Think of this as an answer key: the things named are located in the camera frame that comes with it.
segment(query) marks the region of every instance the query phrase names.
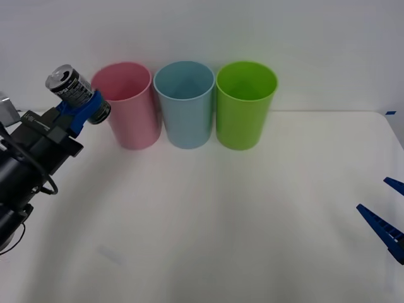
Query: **blue cup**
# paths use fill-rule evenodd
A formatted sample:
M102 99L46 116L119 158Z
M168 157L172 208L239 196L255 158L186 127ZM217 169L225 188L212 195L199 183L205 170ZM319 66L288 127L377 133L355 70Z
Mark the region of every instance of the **blue cup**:
M212 130L213 71L197 62L179 61L160 69L153 83L170 142L179 148L204 145Z

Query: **blue clamp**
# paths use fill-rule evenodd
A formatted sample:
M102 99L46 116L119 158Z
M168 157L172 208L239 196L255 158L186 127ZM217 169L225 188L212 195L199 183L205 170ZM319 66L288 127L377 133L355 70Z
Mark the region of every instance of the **blue clamp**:
M400 194L404 195L404 183L389 177L385 178L383 181ZM368 210L362 204L359 204L357 209L374 232L377 233L379 238L386 244L388 251L393 257L401 265L404 265L404 234L375 213Z
M56 109L61 113L61 116L73 116L70 129L78 136L84 123L100 108L103 101L103 96L96 90L90 101L81 107L73 108L67 102L62 101Z

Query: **white backdrop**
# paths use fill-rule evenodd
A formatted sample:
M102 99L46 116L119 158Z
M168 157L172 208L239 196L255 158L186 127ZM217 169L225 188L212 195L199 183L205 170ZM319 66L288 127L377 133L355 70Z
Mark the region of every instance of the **white backdrop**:
M23 108L58 99L47 75L90 78L121 60L152 70L238 59L277 73L275 110L397 110L404 97L402 0L2 0L0 90Z

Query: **black can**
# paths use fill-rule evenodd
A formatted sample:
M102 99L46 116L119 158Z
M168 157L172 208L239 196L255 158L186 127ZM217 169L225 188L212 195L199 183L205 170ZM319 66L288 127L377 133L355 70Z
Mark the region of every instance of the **black can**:
M48 76L45 86L71 107L78 108L85 105L94 96L94 90L77 70L71 65L59 66ZM88 119L92 124L104 121L111 111L111 106L105 100L100 108Z

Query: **cup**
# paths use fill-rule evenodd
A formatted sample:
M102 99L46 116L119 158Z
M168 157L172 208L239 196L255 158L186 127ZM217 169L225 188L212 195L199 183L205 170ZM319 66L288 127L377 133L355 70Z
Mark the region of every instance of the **cup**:
M157 141L161 123L152 74L146 67L135 62L111 64L98 71L91 84L111 105L109 123L122 147L141 150Z
M233 150L252 148L278 85L275 73L257 62L233 62L218 72L216 84L219 142Z
M201 63L179 61L160 69L153 82L170 142L179 148L205 144L212 129L213 71Z

